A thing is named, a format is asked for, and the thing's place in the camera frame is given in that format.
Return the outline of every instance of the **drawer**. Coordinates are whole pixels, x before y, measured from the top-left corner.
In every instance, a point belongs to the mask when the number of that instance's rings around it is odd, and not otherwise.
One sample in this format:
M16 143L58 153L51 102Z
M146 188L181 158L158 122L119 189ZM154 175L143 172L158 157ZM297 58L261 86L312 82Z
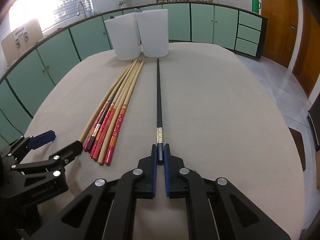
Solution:
M248 41L252 41L254 43L259 43L259 38L260 38L260 32L253 29L249 28L247 26L239 25L238 26L238 38L242 38Z
M239 11L239 23L261 31L262 18Z
M240 51L255 57L257 54L257 47L258 47L258 44L237 38L237 41L236 41L237 51Z

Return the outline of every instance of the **bundle of chopsticks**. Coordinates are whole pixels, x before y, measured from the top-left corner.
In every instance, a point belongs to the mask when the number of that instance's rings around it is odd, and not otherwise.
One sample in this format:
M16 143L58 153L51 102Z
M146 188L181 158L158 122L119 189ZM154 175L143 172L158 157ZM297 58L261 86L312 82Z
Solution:
M98 163L109 164L113 156L122 120L143 61L132 61L113 83L90 118L79 141Z

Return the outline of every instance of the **faucet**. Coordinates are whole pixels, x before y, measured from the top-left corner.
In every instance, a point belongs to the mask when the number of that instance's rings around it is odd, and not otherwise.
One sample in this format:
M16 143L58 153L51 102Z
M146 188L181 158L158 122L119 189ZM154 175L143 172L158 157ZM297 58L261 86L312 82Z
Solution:
M84 17L84 19L86 19L86 15L85 15L85 12L84 12L84 6L83 6L83 3L82 2L78 2L78 13L77 13L77 15L79 16L80 15L80 9L79 9L79 4L81 4L82 5L82 9L83 9L83 17Z
M125 2L124 1L120 1L120 3L119 3L119 7L121 8L121 6L122 5L124 5L125 4Z

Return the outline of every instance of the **bolt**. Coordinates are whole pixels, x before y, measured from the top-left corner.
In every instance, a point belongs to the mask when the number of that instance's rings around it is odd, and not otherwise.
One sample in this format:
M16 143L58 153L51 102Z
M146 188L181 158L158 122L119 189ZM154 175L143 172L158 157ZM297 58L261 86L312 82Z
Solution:
M94 184L97 186L97 187L101 187L105 184L105 180L104 179L97 179Z
M143 170L142 170L142 169L134 169L134 170L132 171L132 173L133 173L134 175L141 175L141 174L143 173Z
M180 172L181 174L183 174L183 175L187 175L190 171L189 171L189 169L187 169L187 168L181 168L181 169L179 170L179 172Z
M55 177L59 177L59 176L61 175L61 172L60 172L60 171L54 171L54 172L53 172L53 175L54 175Z
M222 185L222 186L224 186L224 185L226 185L228 183L227 179L225 179L225 178L219 178L217 180L217 182L218 182L219 185Z

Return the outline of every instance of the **window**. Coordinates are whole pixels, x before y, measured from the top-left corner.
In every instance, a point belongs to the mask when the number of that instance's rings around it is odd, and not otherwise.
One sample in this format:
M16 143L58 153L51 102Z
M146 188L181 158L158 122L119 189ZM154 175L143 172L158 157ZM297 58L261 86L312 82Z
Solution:
M16 0L9 10L11 31L33 18L39 20L41 29L44 31L76 16L78 2L83 3L86 12L91 11L90 0Z

